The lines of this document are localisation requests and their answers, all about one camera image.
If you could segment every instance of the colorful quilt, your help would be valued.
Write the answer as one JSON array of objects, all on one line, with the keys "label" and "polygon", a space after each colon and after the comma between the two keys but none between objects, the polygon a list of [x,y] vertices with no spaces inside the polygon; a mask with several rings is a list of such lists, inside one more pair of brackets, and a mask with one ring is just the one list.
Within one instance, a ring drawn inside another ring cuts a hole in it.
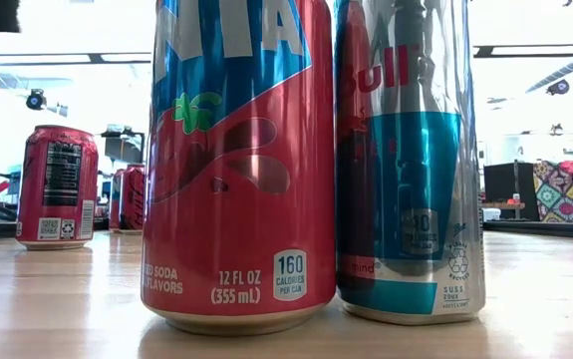
[{"label": "colorful quilt", "polygon": [[534,165],[534,186],[541,221],[573,223],[573,161]]}]

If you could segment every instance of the blue and silver can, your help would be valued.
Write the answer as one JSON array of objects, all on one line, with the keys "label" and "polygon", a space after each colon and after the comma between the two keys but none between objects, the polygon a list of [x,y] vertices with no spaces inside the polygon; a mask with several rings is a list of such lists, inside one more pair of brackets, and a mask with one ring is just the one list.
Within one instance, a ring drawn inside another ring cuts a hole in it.
[{"label": "blue and silver can", "polygon": [[336,0],[338,284],[349,312],[485,304],[466,0]]}]

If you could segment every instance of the can rim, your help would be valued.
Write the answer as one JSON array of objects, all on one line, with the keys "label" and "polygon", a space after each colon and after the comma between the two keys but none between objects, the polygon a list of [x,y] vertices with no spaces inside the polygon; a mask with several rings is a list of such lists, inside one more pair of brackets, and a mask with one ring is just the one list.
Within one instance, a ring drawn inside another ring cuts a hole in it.
[{"label": "can rim", "polygon": [[92,135],[92,134],[90,134],[90,133],[88,133],[88,132],[86,132],[86,131],[82,131],[82,130],[70,128],[70,127],[67,127],[67,126],[60,126],[60,125],[39,125],[39,126],[36,126],[36,127],[34,128],[34,130],[42,130],[42,129],[63,129],[63,130],[71,130],[71,131],[81,132],[81,133],[83,133],[83,134],[85,134],[85,135],[89,135],[89,136],[91,136],[91,137],[94,136],[94,135]]}]

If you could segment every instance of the red soda can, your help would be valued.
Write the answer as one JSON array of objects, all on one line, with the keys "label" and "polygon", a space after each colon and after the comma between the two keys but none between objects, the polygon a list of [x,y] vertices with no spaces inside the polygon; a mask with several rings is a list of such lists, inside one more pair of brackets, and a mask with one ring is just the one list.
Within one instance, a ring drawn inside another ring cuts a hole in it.
[{"label": "red soda can", "polygon": [[203,334],[302,323],[335,294],[326,2],[161,0],[157,19],[143,303]]},{"label": "red soda can", "polygon": [[67,249],[94,236],[98,149],[94,137],[37,126],[25,147],[16,239],[28,249]]},{"label": "red soda can", "polygon": [[117,170],[111,180],[109,230],[112,232],[117,232],[120,229],[120,193],[122,192],[122,174],[124,171]]},{"label": "red soda can", "polygon": [[120,232],[139,234],[143,231],[144,165],[129,165],[121,175]]}]

